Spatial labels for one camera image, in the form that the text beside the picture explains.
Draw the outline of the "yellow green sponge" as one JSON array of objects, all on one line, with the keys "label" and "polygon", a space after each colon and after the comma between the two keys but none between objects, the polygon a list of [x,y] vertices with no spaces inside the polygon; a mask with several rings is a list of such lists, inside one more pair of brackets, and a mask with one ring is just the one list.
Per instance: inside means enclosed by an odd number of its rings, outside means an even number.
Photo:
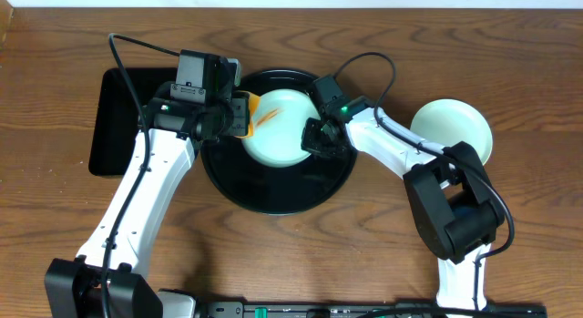
[{"label": "yellow green sponge", "polygon": [[248,110],[249,110],[249,124],[248,124],[248,132],[243,138],[250,138],[254,135],[256,123],[254,121],[254,114],[261,103],[261,97],[255,95],[249,91],[243,91],[243,94],[248,99]]}]

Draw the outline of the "light blue plate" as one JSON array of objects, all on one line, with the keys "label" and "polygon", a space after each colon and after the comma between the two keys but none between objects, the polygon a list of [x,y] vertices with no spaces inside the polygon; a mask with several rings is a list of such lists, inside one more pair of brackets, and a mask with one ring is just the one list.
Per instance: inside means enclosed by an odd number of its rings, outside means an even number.
[{"label": "light blue plate", "polygon": [[486,118],[476,108],[456,99],[438,99],[421,107],[410,130],[448,147],[464,141],[475,149],[483,165],[493,150],[493,134]]},{"label": "light blue plate", "polygon": [[273,168],[296,165],[311,154],[302,150],[302,132],[308,118],[320,119],[309,96],[293,89],[276,89],[260,95],[254,114],[254,135],[242,146],[257,162]]}]

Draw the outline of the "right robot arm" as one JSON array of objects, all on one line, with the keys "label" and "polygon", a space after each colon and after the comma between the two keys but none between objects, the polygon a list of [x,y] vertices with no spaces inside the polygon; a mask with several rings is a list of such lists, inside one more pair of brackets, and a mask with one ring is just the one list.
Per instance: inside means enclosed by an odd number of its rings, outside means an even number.
[{"label": "right robot arm", "polygon": [[415,227],[438,259],[441,307],[484,311],[484,263],[496,254],[497,229],[511,221],[484,165],[493,136],[486,118],[465,102],[424,105],[406,128],[366,97],[316,99],[302,147],[318,156],[349,149],[381,162],[404,183]]}]

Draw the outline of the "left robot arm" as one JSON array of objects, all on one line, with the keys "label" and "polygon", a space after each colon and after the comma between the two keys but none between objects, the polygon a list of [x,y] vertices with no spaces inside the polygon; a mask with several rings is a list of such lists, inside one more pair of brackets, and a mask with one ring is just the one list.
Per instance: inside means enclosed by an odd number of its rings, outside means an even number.
[{"label": "left robot arm", "polygon": [[261,99],[248,91],[188,102],[153,97],[140,107],[142,130],[107,211],[74,260],[55,259],[45,275],[55,317],[193,317],[197,301],[147,282],[161,222],[201,141],[252,135]]}]

